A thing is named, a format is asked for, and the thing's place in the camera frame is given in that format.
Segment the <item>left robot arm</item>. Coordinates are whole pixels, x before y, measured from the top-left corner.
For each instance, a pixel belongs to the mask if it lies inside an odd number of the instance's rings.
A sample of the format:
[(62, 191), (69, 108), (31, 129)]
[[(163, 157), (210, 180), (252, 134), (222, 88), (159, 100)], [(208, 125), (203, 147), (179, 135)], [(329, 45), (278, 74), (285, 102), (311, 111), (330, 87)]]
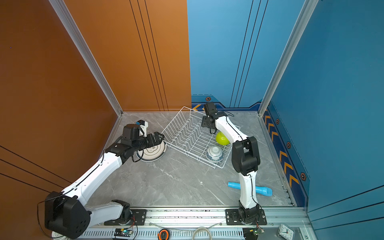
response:
[(112, 200), (90, 207), (87, 203), (99, 186), (135, 153), (164, 145), (165, 136), (159, 132), (148, 134), (147, 127), (148, 123), (142, 120), (124, 126), (122, 135), (90, 169), (61, 192), (51, 192), (46, 197), (44, 223), (39, 227), (52, 232), (50, 239), (77, 239), (89, 227), (105, 222), (135, 225), (131, 206), (125, 201)]

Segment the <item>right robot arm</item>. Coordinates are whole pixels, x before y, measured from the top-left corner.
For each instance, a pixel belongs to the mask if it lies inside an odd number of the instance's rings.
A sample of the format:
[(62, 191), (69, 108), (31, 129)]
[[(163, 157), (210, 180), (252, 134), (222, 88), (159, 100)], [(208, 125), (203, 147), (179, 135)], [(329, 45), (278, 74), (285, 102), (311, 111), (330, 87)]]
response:
[(204, 104), (205, 116), (202, 127), (218, 130), (232, 145), (232, 165), (239, 174), (241, 185), (239, 215), (241, 221), (249, 225), (260, 214), (261, 206), (256, 196), (256, 176), (261, 163), (258, 141), (242, 133), (223, 111), (218, 111), (214, 103)]

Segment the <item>white wire dish rack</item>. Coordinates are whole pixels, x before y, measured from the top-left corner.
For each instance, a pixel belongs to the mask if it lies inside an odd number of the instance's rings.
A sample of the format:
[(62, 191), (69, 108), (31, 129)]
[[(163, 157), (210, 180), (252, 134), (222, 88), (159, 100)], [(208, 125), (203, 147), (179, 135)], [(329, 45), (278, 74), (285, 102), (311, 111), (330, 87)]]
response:
[[(232, 145), (219, 145), (216, 142), (218, 132), (202, 127), (203, 116), (205, 114), (202, 112), (182, 107), (164, 128), (162, 134), (165, 136), (165, 142), (170, 148), (212, 168), (222, 169), (231, 154)], [(223, 158), (221, 161), (207, 160), (206, 151), (210, 146), (222, 148)]]

